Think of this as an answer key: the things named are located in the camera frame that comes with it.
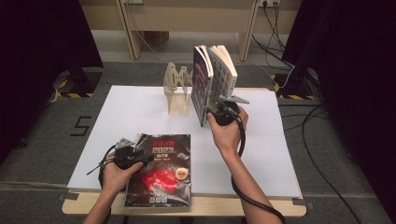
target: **book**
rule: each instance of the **book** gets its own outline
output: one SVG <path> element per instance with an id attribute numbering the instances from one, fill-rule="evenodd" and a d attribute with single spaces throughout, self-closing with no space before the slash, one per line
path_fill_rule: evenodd
<path id="1" fill-rule="evenodd" d="M 127 207 L 191 205 L 191 136 L 141 134 L 135 150 L 152 153 L 154 161 L 133 174 L 126 187 Z"/>
<path id="2" fill-rule="evenodd" d="M 237 73 L 227 49 L 220 46 L 198 46 L 193 49 L 191 99 L 201 127 L 206 123 L 207 109 L 216 111 L 220 96 L 233 95 Z"/>

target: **human hand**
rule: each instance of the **human hand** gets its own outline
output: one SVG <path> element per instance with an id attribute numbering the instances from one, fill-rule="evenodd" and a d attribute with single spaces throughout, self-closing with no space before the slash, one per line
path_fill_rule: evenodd
<path id="1" fill-rule="evenodd" d="M 239 117 L 241 118 L 244 130 L 246 130 L 248 114 L 241 106 L 239 106 Z M 207 114 L 207 120 L 209 121 L 212 129 L 213 140 L 216 147 L 219 149 L 221 156 L 224 158 L 228 155 L 236 155 L 239 142 L 241 141 L 241 133 L 236 121 L 233 121 L 227 126 L 219 126 L 216 123 L 215 117 L 211 113 Z"/>
<path id="2" fill-rule="evenodd" d="M 104 170 L 102 192 L 117 195 L 122 190 L 128 179 L 143 166 L 138 162 L 126 170 L 121 170 L 114 162 L 109 162 Z"/>

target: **gray carpet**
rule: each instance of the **gray carpet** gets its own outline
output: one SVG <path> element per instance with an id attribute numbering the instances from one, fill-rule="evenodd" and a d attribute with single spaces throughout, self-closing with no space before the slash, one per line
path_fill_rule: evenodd
<path id="1" fill-rule="evenodd" d="M 26 136 L 27 146 L 15 148 L 0 167 L 1 223 L 79 223 L 83 217 L 62 212 L 71 174 L 111 85 L 161 86 L 167 63 L 105 63 L 103 75 L 92 98 L 59 98 L 48 105 Z M 237 87 L 265 87 L 273 90 L 271 79 L 254 65 L 238 65 Z M 280 72 L 269 69 L 270 73 Z M 288 217 L 287 223 L 356 223 L 345 204 L 322 178 L 304 148 L 301 125 L 320 100 L 278 100 L 291 159 L 299 179 L 308 213 Z M 305 125 L 309 153 L 329 182 L 344 196 L 363 223 L 390 223 L 369 183 L 348 157 L 325 107 Z M 85 129 L 75 128 L 89 126 Z M 38 186 L 23 183 L 38 182 Z M 155 223 L 150 218 L 145 223 Z M 112 217 L 110 223 L 121 223 Z"/>

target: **forearm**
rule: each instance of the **forearm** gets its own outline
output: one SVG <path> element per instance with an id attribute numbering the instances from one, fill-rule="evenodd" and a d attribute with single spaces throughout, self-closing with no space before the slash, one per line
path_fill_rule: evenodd
<path id="1" fill-rule="evenodd" d="M 249 198 L 259 203 L 271 206 L 270 201 L 257 184 L 253 176 L 248 171 L 245 164 L 241 161 L 237 153 L 222 154 L 236 186 Z M 255 205 L 241 200 L 242 207 L 248 223 L 281 223 L 279 218 Z"/>
<path id="2" fill-rule="evenodd" d="M 102 192 L 83 224 L 103 223 L 117 194 Z"/>

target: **power outlet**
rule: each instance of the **power outlet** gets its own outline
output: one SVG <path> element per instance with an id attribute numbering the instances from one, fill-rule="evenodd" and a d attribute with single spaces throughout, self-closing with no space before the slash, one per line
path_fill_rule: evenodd
<path id="1" fill-rule="evenodd" d="M 262 3 L 264 1 L 267 2 L 267 7 L 275 7 L 276 4 L 279 7 L 279 5 L 280 5 L 280 0 L 260 0 L 259 7 L 262 7 Z"/>

